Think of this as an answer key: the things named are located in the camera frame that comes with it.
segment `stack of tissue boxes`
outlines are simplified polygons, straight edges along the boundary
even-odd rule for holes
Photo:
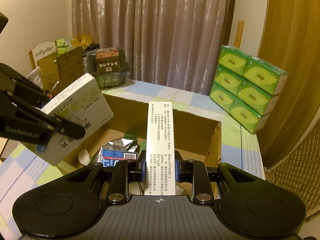
[[[210,98],[255,133],[266,123],[287,76],[263,59],[222,46]]]

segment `blue circular logo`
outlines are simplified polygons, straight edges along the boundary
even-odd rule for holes
[[[47,147],[46,147],[45,145],[40,145],[40,144],[36,145],[36,151],[37,151],[37,153],[42,154],[42,153],[44,153],[46,150],[47,150]]]

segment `yellow-green oval label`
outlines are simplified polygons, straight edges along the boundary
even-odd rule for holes
[[[236,79],[234,76],[230,75],[229,73],[221,73],[216,77],[215,82],[219,83],[226,89],[231,89],[239,86],[241,80]]]
[[[210,94],[210,97],[217,103],[223,105],[230,105],[233,102],[233,99],[230,98],[226,93],[215,90]]]
[[[219,63],[228,68],[241,68],[246,60],[237,55],[226,54],[220,58]]]
[[[257,106],[263,106],[268,103],[268,99],[265,98],[254,88],[244,88],[238,93],[238,97],[248,104],[254,104]]]
[[[249,69],[245,74],[249,80],[255,84],[272,85],[277,82],[278,78],[272,75],[269,71],[262,67],[253,67]]]
[[[237,106],[230,111],[240,123],[254,124],[258,122],[256,116],[254,116],[248,109],[243,106]]]

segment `barcode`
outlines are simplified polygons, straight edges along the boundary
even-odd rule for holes
[[[124,159],[136,159],[137,155],[135,153],[123,153]]]

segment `blue package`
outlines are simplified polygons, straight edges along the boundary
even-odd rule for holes
[[[122,151],[111,151],[102,150],[102,163],[104,167],[115,166],[117,162],[127,159],[137,159],[137,154],[134,152],[122,152]]]

